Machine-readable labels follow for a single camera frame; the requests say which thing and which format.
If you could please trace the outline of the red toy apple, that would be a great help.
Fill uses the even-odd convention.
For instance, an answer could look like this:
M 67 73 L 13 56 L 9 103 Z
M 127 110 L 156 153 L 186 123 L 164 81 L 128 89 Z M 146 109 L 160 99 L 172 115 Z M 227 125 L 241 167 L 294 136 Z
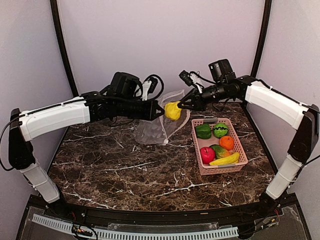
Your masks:
M 200 149 L 202 163 L 208 165 L 215 160 L 215 151 L 211 147 L 202 147 Z

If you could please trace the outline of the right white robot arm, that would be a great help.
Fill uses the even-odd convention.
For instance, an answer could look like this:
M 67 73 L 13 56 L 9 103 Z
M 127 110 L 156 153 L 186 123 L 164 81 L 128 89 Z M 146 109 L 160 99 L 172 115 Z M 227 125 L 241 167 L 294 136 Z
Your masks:
M 310 156 L 320 133 L 319 108 L 314 104 L 306 105 L 294 100 L 268 86 L 263 80 L 249 75 L 236 77 L 234 73 L 227 73 L 214 77 L 214 80 L 214 85 L 191 90 L 180 100 L 178 107 L 205 111 L 208 104 L 225 99 L 239 99 L 272 113 L 296 131 L 284 162 L 264 191 L 267 197 L 255 205 L 255 213 L 266 217 L 274 210 L 274 201 L 297 179 L 302 169 L 313 161 Z

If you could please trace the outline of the green toy watermelon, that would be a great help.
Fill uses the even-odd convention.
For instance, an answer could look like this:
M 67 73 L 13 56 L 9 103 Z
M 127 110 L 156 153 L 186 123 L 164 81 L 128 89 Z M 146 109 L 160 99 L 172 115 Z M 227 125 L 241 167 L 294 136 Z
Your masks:
M 229 132 L 229 128 L 226 124 L 224 123 L 217 123 L 214 127 L 213 127 L 213 134 L 216 138 L 222 138 L 224 136 L 227 135 L 227 133 Z

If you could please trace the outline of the pink plastic basket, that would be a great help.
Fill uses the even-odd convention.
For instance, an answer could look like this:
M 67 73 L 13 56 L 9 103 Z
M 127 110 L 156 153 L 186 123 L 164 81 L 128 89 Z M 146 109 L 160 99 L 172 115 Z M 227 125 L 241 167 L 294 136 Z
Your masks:
M 202 176 L 239 172 L 248 158 L 228 118 L 191 121 L 192 138 Z

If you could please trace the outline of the yellow toy pepper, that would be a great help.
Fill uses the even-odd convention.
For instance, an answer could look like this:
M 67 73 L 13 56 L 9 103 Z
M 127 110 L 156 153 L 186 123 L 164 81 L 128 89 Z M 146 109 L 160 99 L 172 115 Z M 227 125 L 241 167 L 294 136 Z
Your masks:
M 165 105 L 164 115 L 166 118 L 172 121 L 177 121 L 180 119 L 182 109 L 178 107 L 179 103 L 180 101 L 176 101 L 176 102 L 169 102 Z

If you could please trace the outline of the clear zip top bag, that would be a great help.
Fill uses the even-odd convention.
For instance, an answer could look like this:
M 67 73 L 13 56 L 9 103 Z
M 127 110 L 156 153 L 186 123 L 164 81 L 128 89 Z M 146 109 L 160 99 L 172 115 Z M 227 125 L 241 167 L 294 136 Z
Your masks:
M 165 115 L 153 121 L 140 120 L 134 130 L 134 139 L 137 143 L 145 145 L 163 145 L 169 138 L 180 130 L 190 119 L 190 110 L 182 109 L 178 120 L 171 120 Z

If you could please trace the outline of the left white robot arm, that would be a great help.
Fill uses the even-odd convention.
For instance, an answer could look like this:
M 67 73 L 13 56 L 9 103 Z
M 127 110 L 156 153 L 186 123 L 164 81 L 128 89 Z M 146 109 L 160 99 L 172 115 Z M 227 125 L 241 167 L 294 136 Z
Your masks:
M 68 101 L 35 110 L 12 110 L 8 129 L 8 162 L 31 183 L 51 210 L 60 218 L 67 218 L 70 206 L 62 200 L 57 185 L 40 166 L 31 143 L 44 134 L 73 125 L 95 123 L 104 119 L 127 117 L 153 121 L 164 115 L 155 99 L 133 100 L 89 92 Z

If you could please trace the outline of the green toy pepper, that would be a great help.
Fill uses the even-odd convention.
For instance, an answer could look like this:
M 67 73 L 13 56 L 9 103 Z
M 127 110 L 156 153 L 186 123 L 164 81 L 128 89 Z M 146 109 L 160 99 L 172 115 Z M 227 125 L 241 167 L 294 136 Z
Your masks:
M 212 136 L 211 127 L 209 124 L 204 123 L 196 126 L 194 129 L 195 129 L 196 137 L 198 139 L 207 140 L 207 139 L 210 139 Z

